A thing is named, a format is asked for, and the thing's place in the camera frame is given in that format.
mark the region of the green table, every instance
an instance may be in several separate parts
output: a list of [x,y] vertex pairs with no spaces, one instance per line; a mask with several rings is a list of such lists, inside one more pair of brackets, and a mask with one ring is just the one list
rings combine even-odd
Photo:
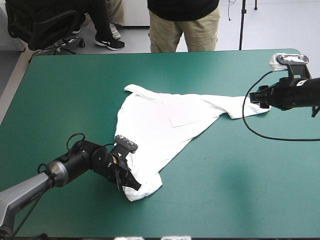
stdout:
[[[64,154],[73,133],[112,142],[128,84],[161,93],[243,96],[278,52],[297,51],[36,57],[0,126],[0,191]],[[285,75],[273,73],[262,84]],[[248,122],[269,136],[319,137],[319,117],[311,118],[309,108],[273,108]],[[48,191],[19,236],[318,237],[318,149],[316,142],[259,138],[241,119],[224,114],[160,172],[163,186],[153,195],[129,202],[88,171]]]

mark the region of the black sneaker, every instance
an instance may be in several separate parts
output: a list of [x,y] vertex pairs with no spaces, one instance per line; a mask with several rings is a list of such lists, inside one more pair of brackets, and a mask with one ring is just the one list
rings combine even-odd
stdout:
[[100,40],[97,36],[94,38],[95,44],[103,47],[107,47],[110,50],[120,50],[125,47],[125,43],[123,41],[116,40],[114,38],[110,39],[109,41]]
[[80,26],[76,26],[74,28],[74,30],[72,31],[72,34],[78,34],[78,33],[80,33],[80,31],[81,31],[81,27]]

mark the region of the white cabinet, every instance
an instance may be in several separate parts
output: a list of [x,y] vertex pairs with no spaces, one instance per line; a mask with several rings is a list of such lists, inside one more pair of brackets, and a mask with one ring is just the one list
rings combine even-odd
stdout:
[[150,26],[147,0],[122,0],[124,26]]

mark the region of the tripod stand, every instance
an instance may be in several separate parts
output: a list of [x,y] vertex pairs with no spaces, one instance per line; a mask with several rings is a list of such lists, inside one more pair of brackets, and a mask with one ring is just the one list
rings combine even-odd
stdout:
[[[258,10],[258,0],[255,0],[254,10]],[[239,41],[239,50],[242,50],[242,39],[244,33],[244,21],[245,21],[245,14],[247,13],[246,10],[246,0],[242,0],[242,10],[241,10],[241,28],[240,28],[240,41]]]

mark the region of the floor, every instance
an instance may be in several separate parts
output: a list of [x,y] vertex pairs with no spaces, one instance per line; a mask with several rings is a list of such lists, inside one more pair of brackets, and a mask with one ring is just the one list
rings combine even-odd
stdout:
[[[228,18],[228,0],[220,0],[220,23],[217,51],[238,50],[241,25],[242,1],[233,0]],[[284,49],[299,50],[309,57],[308,68],[313,77],[320,77],[320,0],[258,0],[258,10],[254,10],[254,0],[246,1],[247,14],[244,20],[243,50]],[[85,48],[78,47],[79,54],[119,54],[149,53],[150,40],[147,27],[123,27],[119,29],[126,47],[110,51],[94,43],[95,29],[91,21],[85,23],[78,35],[85,39]],[[181,37],[178,52],[186,52],[187,46]],[[0,98],[0,123],[28,67],[31,51],[21,54],[13,73]]]
[[18,51],[0,51],[0,97],[20,57]]

